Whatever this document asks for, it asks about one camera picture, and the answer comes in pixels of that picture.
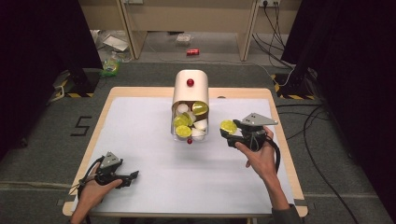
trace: sleeve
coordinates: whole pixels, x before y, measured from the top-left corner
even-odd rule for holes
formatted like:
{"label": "sleeve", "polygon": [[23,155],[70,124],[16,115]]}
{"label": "sleeve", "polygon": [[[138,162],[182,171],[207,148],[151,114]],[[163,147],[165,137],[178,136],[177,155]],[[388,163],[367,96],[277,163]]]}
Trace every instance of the sleeve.
{"label": "sleeve", "polygon": [[272,209],[275,224],[294,224],[303,223],[298,215],[294,204],[290,205],[290,209],[275,210]]}

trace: white tabletop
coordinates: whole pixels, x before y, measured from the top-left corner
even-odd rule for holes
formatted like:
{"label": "white tabletop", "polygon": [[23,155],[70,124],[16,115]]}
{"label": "white tabletop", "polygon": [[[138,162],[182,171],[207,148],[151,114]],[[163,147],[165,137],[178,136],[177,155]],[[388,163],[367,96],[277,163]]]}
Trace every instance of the white tabletop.
{"label": "white tabletop", "polygon": [[[228,147],[219,133],[219,124],[225,119],[242,119],[252,112],[271,118],[268,100],[209,99],[208,136],[191,145],[174,140],[171,106],[172,98],[113,100],[89,164],[111,151],[124,159],[118,175],[139,170],[139,176],[130,187],[112,190],[92,211],[159,217],[271,214],[264,184],[245,167],[245,155]],[[278,176],[293,203],[283,161]]]}

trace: red can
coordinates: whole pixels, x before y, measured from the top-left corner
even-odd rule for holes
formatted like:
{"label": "red can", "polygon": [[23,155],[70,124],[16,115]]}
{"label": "red can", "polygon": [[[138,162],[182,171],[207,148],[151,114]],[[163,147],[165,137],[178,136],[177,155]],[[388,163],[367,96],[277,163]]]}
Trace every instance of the red can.
{"label": "red can", "polygon": [[190,55],[199,55],[199,49],[188,49],[187,56],[190,56]]}

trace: yellow and black tape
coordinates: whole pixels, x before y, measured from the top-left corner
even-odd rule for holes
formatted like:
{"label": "yellow and black tape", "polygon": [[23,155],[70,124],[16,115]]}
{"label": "yellow and black tape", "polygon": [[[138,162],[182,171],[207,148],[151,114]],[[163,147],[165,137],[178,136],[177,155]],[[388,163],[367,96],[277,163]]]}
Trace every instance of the yellow and black tape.
{"label": "yellow and black tape", "polygon": [[[66,90],[66,86],[70,83],[68,83],[69,76],[67,76],[64,81],[62,82],[61,86],[64,88],[64,90]],[[75,88],[71,88],[70,91],[65,91],[64,92],[64,96],[66,97],[72,97],[72,98],[81,98],[81,97],[93,97],[93,92],[78,92],[76,90],[74,90]],[[56,97],[61,96],[61,93],[58,92],[55,95]]]}
{"label": "yellow and black tape", "polygon": [[292,99],[292,100],[314,100],[314,96],[307,90],[305,91],[297,91],[290,92],[287,86],[279,86],[278,82],[276,82],[276,75],[271,75],[271,78],[274,81],[274,87],[277,97],[284,99]]}

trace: wooden table edge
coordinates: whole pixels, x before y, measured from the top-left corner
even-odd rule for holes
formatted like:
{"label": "wooden table edge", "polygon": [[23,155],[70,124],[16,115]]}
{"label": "wooden table edge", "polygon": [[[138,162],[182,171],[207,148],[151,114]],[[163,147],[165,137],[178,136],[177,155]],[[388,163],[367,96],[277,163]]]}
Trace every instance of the wooden table edge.
{"label": "wooden table edge", "polygon": [[[72,186],[75,186],[78,181],[85,175],[86,170],[89,166],[89,161],[92,156],[93,149],[95,147],[96,141],[105,123],[107,112],[111,106],[113,100],[117,97],[173,97],[173,87],[114,87],[111,89],[109,95],[107,96],[105,105],[102,109],[101,115],[96,127],[93,131],[90,143],[87,146],[87,150],[81,161],[81,165],[78,168],[76,178]],[[258,89],[258,88],[209,88],[209,98],[264,98],[269,99],[271,107],[272,119],[279,121],[278,125],[275,126],[276,137],[279,143],[279,148],[281,150],[282,158],[285,163],[286,173],[291,185],[291,192],[293,194],[294,200],[304,200],[303,191],[298,180],[298,176],[292,162],[290,155],[290,150],[288,143],[286,141],[285,134],[283,133],[282,124],[277,114],[276,105],[272,93],[268,89]],[[64,203],[63,213],[65,216],[71,216],[71,208],[73,202]],[[306,205],[296,205],[297,211],[300,217],[305,217],[308,214],[308,208]],[[114,214],[101,213],[101,216],[114,217]]]}

